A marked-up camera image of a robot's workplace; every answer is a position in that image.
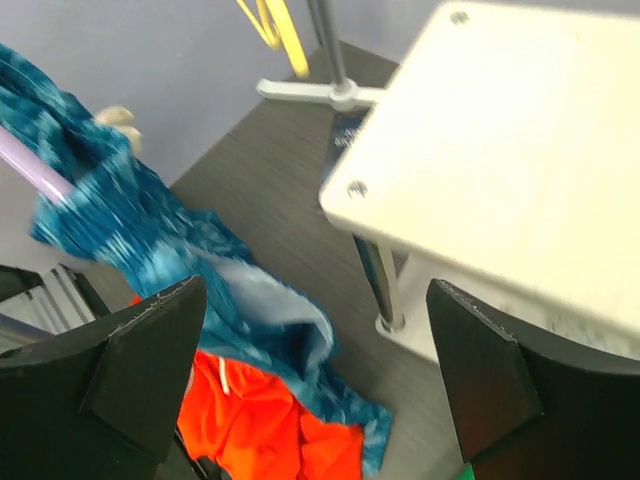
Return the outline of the orange shorts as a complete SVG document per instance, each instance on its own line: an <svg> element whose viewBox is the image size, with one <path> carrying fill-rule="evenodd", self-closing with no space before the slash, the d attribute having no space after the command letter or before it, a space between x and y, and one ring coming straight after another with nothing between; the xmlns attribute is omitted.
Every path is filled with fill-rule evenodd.
<svg viewBox="0 0 640 480"><path fill-rule="evenodd" d="M193 460L233 479L360 479L364 434L314 417L277 376L198 350L178 417Z"/></svg>

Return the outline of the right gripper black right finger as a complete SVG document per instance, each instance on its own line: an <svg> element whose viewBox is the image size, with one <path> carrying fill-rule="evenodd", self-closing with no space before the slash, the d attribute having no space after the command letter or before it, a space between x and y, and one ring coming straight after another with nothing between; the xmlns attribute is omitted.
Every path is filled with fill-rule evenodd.
<svg viewBox="0 0 640 480"><path fill-rule="evenodd" d="M639 363L435 279L426 305L461 455L477 479L636 479Z"/></svg>

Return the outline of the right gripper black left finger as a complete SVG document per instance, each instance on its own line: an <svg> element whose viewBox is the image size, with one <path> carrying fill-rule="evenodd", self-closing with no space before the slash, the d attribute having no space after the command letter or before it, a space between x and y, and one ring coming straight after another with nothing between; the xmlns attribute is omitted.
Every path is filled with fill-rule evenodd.
<svg viewBox="0 0 640 480"><path fill-rule="evenodd" d="M207 306L191 277L1 356L4 479L153 479L170 450Z"/></svg>

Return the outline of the yellow clothes hanger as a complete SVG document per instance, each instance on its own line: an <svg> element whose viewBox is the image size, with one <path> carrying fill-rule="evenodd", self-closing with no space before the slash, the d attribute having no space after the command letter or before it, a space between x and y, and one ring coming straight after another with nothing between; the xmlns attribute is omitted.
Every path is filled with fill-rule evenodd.
<svg viewBox="0 0 640 480"><path fill-rule="evenodd" d="M257 0L257 15L245 1L237 0L237 4L264 43L274 51L283 50L294 74L299 78L307 77L310 73L307 56L286 2Z"/></svg>

